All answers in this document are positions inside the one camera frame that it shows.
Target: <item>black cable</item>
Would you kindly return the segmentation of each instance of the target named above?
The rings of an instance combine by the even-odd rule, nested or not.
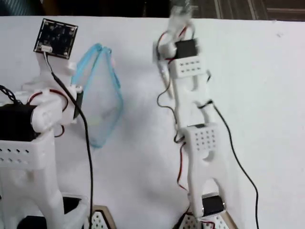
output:
[[[158,106],[161,107],[161,108],[170,109],[170,110],[172,111],[172,113],[173,113],[173,117],[174,117],[174,119],[175,119],[175,124],[177,124],[178,122],[177,122],[177,117],[176,117],[176,115],[175,115],[175,111],[174,111],[170,106],[163,106],[163,105],[161,105],[160,102],[159,102],[160,97],[168,91],[168,89],[170,88],[170,86],[171,86],[171,80],[169,80],[168,86],[166,87],[165,91],[158,95],[158,97],[157,97],[157,104],[158,104]]]
[[[180,218],[178,219],[178,222],[174,225],[173,229],[179,229],[180,228],[180,226],[183,222],[183,219],[184,219],[185,215],[187,215],[187,212],[189,211],[190,207],[191,206],[189,205],[187,210],[180,216]]]
[[[65,127],[63,125],[61,125],[61,133],[59,135],[54,136],[54,137],[61,137],[61,136],[63,136],[64,133],[65,133]]]
[[[166,87],[165,91],[163,91],[161,94],[158,95],[158,97],[157,97],[157,104],[158,104],[158,106],[161,107],[161,108],[170,109],[170,110],[172,111],[172,114],[173,114],[173,117],[174,117],[174,120],[175,120],[175,124],[177,124],[178,122],[177,122],[177,117],[176,117],[176,115],[175,115],[175,111],[174,111],[170,106],[163,106],[163,105],[161,105],[160,102],[159,102],[160,97],[168,91],[168,89],[170,88],[170,86],[171,86],[171,80],[169,80],[168,86]],[[182,136],[182,137],[181,137],[180,139],[178,139],[178,140],[177,140],[177,137],[178,137],[178,131],[176,132],[176,135],[175,135],[175,137],[173,138],[173,141],[174,141],[175,143],[181,143],[181,142],[184,140],[184,136]]]
[[[212,77],[212,74],[210,73],[210,71],[207,72],[209,77],[208,77],[208,80],[207,82],[209,82],[209,80],[211,79]],[[255,193],[256,193],[256,199],[255,199],[255,221],[256,221],[256,228],[259,229],[259,225],[258,225],[258,189],[255,185],[255,183],[252,181],[252,179],[249,177],[249,175],[247,174],[247,172],[245,171],[245,169],[243,168],[243,166],[241,165],[237,155],[236,155],[236,152],[235,152],[235,149],[234,149],[234,145],[233,145],[233,139],[232,139],[232,134],[231,134],[231,130],[230,130],[230,127],[229,125],[227,124],[227,122],[225,121],[224,117],[222,116],[222,114],[220,113],[220,111],[218,110],[218,108],[216,107],[216,105],[214,104],[213,100],[209,100],[206,104],[204,104],[203,106],[201,107],[198,107],[199,109],[203,109],[205,108],[207,105],[210,105],[210,104],[213,104],[213,107],[215,109],[215,111],[218,113],[219,117],[221,118],[221,120],[223,121],[228,133],[229,133],[229,139],[230,139],[230,145],[231,145],[231,149],[232,149],[232,152],[233,152],[233,155],[235,157],[235,160],[237,161],[237,164],[238,166],[240,167],[240,169],[242,170],[242,172],[244,173],[244,175],[248,178],[248,180],[250,181],[250,183],[252,184],[252,186],[254,187],[255,189]]]
[[[21,104],[22,102],[20,100],[16,99],[15,94],[8,88],[6,88],[3,85],[0,85],[0,91],[8,96],[8,98],[14,103],[14,104]]]
[[[223,121],[225,127],[227,128],[228,130],[228,133],[229,133],[229,138],[230,138],[230,145],[231,145],[231,149],[232,149],[232,152],[234,154],[234,157],[237,161],[237,164],[239,165],[240,169],[243,171],[243,173],[245,174],[245,176],[248,178],[248,180],[251,182],[251,184],[253,185],[254,189],[255,189],[255,192],[256,192],[256,200],[255,200],[255,221],[256,221],[256,228],[259,229],[259,226],[258,226],[258,216],[257,216],[257,212],[258,212],[258,190],[257,190],[257,187],[255,185],[255,183],[251,180],[251,178],[249,177],[249,175],[247,174],[247,172],[245,171],[245,169],[243,168],[243,166],[241,165],[241,163],[239,162],[239,159],[236,155],[236,152],[234,150],[234,146],[233,146],[233,140],[232,140],[232,134],[231,134],[231,130],[229,128],[229,125],[227,124],[227,122],[225,121],[224,117],[222,116],[222,114],[220,113],[220,111],[217,109],[217,107],[215,106],[215,104],[213,104],[213,107],[215,109],[215,111],[218,113],[219,117],[221,118],[221,120]]]
[[[69,90],[66,88],[66,86],[63,84],[63,82],[53,72],[52,67],[50,66],[50,63],[49,63],[49,60],[48,60],[48,56],[47,56],[47,54],[45,52],[44,52],[44,58],[45,58],[46,64],[50,68],[50,71],[51,71],[51,74],[52,74],[54,80],[58,83],[58,85],[64,90],[64,92],[70,98],[70,100],[72,101],[72,103],[74,104],[75,108],[80,113],[81,118],[84,121],[85,134],[86,134],[86,144],[87,144],[87,152],[88,152],[89,167],[90,167],[90,178],[91,178],[91,185],[90,185],[91,186],[90,187],[91,188],[91,190],[90,190],[90,214],[89,214],[89,229],[91,229],[92,228],[92,209],[93,209],[93,166],[92,166],[92,158],[91,158],[91,152],[90,152],[90,144],[89,144],[89,134],[88,134],[87,120],[86,120],[86,117],[85,117],[84,113],[82,112],[81,108],[78,106],[77,102],[75,101],[75,99],[73,98],[73,96],[71,95]]]

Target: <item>white table surface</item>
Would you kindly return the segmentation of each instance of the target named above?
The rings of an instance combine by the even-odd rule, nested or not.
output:
[[[167,19],[49,17],[79,25],[71,60],[100,42],[112,48],[125,110],[101,150],[93,152],[94,204],[109,207],[119,229],[170,229],[188,206],[179,189],[173,117],[156,105],[164,89],[152,43]],[[42,17],[0,18],[1,84],[13,91],[39,74],[33,47]],[[212,97],[225,116],[241,163],[259,189],[261,229],[301,228],[305,206],[305,23],[194,20],[213,74]],[[173,104],[167,96],[163,103]],[[223,152],[232,156],[221,124]],[[88,195],[84,134],[75,126],[56,140],[62,191]],[[184,155],[182,183],[186,184]],[[226,191],[229,213],[254,229],[255,192],[237,164]]]

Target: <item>dark floor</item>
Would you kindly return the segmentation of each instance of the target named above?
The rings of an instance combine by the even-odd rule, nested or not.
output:
[[[0,0],[0,15],[169,17],[172,0]],[[305,21],[305,0],[191,0],[195,18]]]
[[[197,18],[305,21],[305,0],[193,0]]]

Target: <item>transparent plastic sheet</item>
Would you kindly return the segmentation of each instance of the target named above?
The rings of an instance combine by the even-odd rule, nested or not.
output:
[[[115,128],[122,110],[121,86],[112,66],[111,49],[92,46],[78,63],[72,84],[82,85],[82,110],[89,127],[90,144],[101,148]]]

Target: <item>black circuit board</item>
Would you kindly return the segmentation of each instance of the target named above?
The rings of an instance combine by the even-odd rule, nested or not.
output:
[[[34,47],[34,52],[43,53],[42,46],[52,48],[49,55],[69,59],[78,26],[43,19]]]

